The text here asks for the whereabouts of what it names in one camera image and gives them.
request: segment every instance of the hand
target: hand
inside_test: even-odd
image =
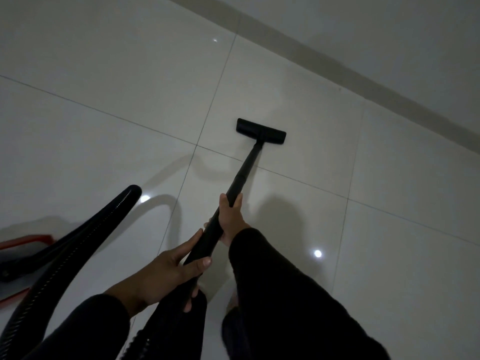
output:
[[[220,194],[220,201],[218,203],[220,207],[220,215],[218,222],[223,229],[223,235],[220,237],[220,241],[227,247],[230,247],[233,238],[243,229],[249,228],[250,225],[243,220],[240,209],[242,208],[243,193],[240,193],[233,204],[230,207],[229,200],[225,193]]]
[[[205,257],[192,261],[188,265],[179,265],[200,239],[202,232],[203,230],[200,229],[187,242],[161,252],[151,263],[106,290],[105,294],[117,297],[130,317],[143,311],[147,306],[159,302],[178,285],[201,275],[212,263],[210,257]],[[198,287],[191,296],[195,298],[197,293]],[[189,299],[184,312],[189,312],[191,309],[192,301]]]

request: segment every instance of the glossy floor tile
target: glossy floor tile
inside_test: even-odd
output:
[[[350,199],[480,244],[480,156],[367,102]]]
[[[162,251],[188,240],[203,227],[217,209],[220,193],[226,192],[241,164],[197,147]],[[243,193],[245,221],[258,228],[281,254],[330,292],[347,200],[261,168],[252,170]],[[315,250],[321,251],[321,258],[315,257]],[[200,278],[209,299],[233,277],[228,250],[222,243],[216,246],[212,261]],[[143,328],[148,316],[145,317],[135,320],[131,336]]]
[[[169,0],[0,0],[0,74],[197,143],[234,34]]]
[[[480,357],[480,247],[348,202],[333,296],[392,359]]]
[[[0,106],[1,241],[38,233],[59,238],[130,184],[150,197],[77,274],[51,332],[84,299],[155,257],[194,145],[4,78]],[[0,311],[0,330],[12,311]]]
[[[284,130],[259,166],[347,197],[362,110],[359,96],[237,36],[199,145],[243,160],[252,141],[237,118]]]

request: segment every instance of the black long-sleeve shirt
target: black long-sleeve shirt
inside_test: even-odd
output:
[[[239,232],[228,256],[254,359],[389,358],[340,303],[258,230]],[[117,298],[93,296],[26,359],[115,359],[129,326],[127,310]]]

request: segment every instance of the wall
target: wall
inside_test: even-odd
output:
[[[220,0],[480,133],[480,0]]]

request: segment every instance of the black floor brush head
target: black floor brush head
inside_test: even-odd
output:
[[[243,118],[237,120],[237,133],[273,144],[283,144],[287,136],[287,133],[284,131],[247,121]]]

